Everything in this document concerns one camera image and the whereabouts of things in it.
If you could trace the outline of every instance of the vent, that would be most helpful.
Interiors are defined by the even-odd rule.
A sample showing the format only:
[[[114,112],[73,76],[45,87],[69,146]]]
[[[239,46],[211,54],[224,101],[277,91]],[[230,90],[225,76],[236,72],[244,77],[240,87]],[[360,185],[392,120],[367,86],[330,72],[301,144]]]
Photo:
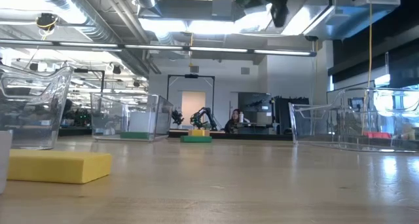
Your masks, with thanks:
[[[191,73],[199,73],[199,66],[191,66]]]
[[[249,75],[250,67],[242,67],[242,75]]]

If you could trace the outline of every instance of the red object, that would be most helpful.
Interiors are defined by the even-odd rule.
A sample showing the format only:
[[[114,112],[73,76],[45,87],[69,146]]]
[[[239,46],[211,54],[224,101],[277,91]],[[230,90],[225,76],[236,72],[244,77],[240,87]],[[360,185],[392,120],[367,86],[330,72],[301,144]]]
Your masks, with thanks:
[[[392,136],[387,132],[364,132],[364,136],[368,138],[382,138],[382,139],[391,139]]]

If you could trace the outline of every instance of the doorway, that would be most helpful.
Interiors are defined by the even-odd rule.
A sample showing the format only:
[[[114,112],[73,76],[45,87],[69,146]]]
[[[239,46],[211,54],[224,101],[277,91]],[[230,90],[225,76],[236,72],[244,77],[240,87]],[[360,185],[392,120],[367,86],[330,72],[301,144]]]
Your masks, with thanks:
[[[182,92],[182,114],[185,120],[182,125],[191,125],[190,117],[198,112],[202,107],[205,107],[205,92],[193,92],[183,91]]]

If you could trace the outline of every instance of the green base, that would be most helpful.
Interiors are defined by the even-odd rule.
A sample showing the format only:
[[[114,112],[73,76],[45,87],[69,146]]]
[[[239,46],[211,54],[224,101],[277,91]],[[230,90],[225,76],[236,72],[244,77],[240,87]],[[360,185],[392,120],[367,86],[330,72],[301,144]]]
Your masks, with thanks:
[[[148,132],[121,132],[121,139],[149,139]]]
[[[181,136],[183,143],[211,143],[211,136]]]

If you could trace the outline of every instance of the woman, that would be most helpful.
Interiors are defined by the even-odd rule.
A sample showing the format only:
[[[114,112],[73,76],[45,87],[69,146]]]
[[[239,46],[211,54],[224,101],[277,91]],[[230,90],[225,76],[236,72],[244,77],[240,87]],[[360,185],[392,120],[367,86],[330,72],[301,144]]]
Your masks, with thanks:
[[[228,120],[224,127],[225,133],[237,133],[237,123],[240,121],[240,109],[235,109],[231,115],[231,119]]]

